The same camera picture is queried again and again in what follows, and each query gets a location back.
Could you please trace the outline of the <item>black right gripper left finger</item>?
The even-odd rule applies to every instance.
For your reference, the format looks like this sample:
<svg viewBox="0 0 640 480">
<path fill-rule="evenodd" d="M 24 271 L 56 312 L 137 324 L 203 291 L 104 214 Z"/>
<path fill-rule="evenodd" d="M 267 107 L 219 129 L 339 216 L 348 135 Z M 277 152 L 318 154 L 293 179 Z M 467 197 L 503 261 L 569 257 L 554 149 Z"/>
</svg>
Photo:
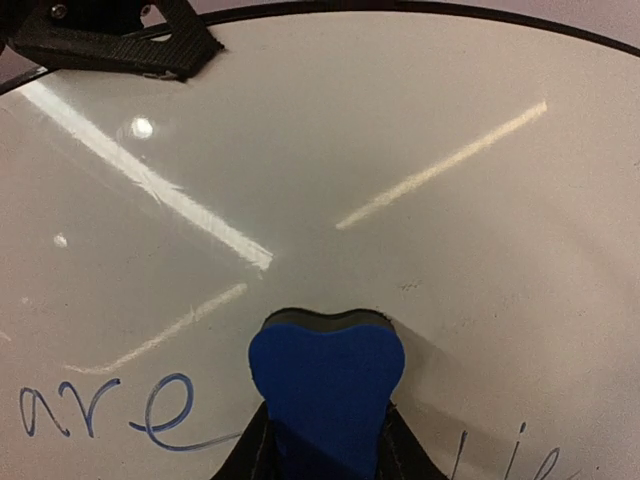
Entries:
<svg viewBox="0 0 640 480">
<path fill-rule="evenodd" d="M 262 402 L 239 437 L 236 445 L 212 480 L 279 479 L 278 452 L 269 419 Z"/>
</svg>

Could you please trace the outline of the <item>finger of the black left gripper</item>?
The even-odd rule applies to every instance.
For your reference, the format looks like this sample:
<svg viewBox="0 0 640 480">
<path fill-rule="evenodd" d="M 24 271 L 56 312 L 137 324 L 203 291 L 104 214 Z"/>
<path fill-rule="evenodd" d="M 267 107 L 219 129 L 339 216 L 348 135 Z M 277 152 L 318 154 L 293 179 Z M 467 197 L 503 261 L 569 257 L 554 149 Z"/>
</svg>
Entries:
<svg viewBox="0 0 640 480">
<path fill-rule="evenodd" d="M 156 8 L 169 37 L 139 35 Z M 187 1 L 11 1 L 9 47 L 51 69 L 184 81 L 224 50 Z"/>
</svg>

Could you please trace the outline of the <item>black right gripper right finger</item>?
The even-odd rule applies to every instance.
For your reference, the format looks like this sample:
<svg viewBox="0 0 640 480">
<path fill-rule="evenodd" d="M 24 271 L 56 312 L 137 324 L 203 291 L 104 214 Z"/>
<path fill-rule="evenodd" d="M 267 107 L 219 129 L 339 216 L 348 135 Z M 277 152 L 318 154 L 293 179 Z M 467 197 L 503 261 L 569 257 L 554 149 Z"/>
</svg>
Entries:
<svg viewBox="0 0 640 480">
<path fill-rule="evenodd" d="M 447 480 L 421 446 L 397 406 L 390 402 L 378 443 L 376 479 Z"/>
</svg>

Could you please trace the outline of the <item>blue whiteboard eraser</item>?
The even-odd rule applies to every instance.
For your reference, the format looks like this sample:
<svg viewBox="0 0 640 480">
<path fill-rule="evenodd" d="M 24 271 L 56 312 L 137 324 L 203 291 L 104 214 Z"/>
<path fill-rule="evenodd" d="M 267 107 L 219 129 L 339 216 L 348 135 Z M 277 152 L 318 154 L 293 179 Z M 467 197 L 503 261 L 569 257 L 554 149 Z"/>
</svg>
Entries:
<svg viewBox="0 0 640 480">
<path fill-rule="evenodd" d="M 370 309 L 284 308 L 251 340 L 248 360 L 274 429 L 283 479 L 373 479 L 405 351 Z"/>
</svg>

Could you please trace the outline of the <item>white whiteboard black frame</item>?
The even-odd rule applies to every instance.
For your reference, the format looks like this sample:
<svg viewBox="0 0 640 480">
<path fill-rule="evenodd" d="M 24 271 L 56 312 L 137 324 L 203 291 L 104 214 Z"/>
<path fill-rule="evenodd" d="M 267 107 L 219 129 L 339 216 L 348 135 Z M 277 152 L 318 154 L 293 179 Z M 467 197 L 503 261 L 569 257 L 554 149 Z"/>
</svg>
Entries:
<svg viewBox="0 0 640 480">
<path fill-rule="evenodd" d="M 377 310 L 452 479 L 639 475 L 639 51 L 501 11 L 204 16 L 1 91 L 1 475 L 208 479 L 272 312 Z"/>
</svg>

